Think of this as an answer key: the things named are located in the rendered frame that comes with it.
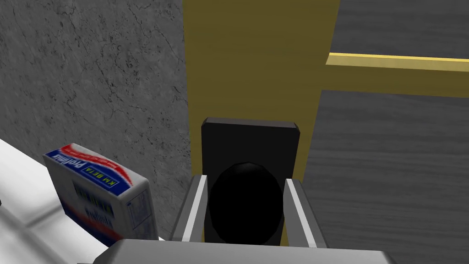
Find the white blue red carton box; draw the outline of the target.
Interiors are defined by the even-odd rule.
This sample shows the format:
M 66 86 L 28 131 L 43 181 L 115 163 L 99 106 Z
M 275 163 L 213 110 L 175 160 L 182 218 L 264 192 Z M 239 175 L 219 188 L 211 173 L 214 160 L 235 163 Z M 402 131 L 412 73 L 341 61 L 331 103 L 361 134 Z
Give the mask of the white blue red carton box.
M 43 159 L 64 213 L 102 244 L 159 239 L 147 178 L 75 143 Z

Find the black round door knob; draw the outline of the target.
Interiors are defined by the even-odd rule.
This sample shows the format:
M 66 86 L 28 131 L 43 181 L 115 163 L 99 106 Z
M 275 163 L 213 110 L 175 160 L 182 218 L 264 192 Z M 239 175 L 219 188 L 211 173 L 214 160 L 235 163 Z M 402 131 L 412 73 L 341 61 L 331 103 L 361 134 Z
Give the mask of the black round door knob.
M 278 246 L 283 189 L 300 130 L 286 121 L 209 117 L 201 126 L 208 202 L 204 241 Z

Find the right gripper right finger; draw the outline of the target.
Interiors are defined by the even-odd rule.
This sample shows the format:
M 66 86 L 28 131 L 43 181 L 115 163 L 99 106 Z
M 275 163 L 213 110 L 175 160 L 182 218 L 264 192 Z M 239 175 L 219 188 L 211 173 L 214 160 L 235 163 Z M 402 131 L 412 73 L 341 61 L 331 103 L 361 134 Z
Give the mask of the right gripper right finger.
M 288 178 L 285 181 L 283 215 L 290 247 L 328 247 L 302 184 L 297 179 Z

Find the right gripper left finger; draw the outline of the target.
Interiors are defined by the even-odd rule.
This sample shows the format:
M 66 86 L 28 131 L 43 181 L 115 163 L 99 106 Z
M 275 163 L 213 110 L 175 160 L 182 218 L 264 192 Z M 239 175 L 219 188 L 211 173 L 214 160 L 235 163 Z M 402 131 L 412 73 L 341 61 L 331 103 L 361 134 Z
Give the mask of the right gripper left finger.
M 173 226 L 171 241 L 202 242 L 207 198 L 207 175 L 194 176 Z

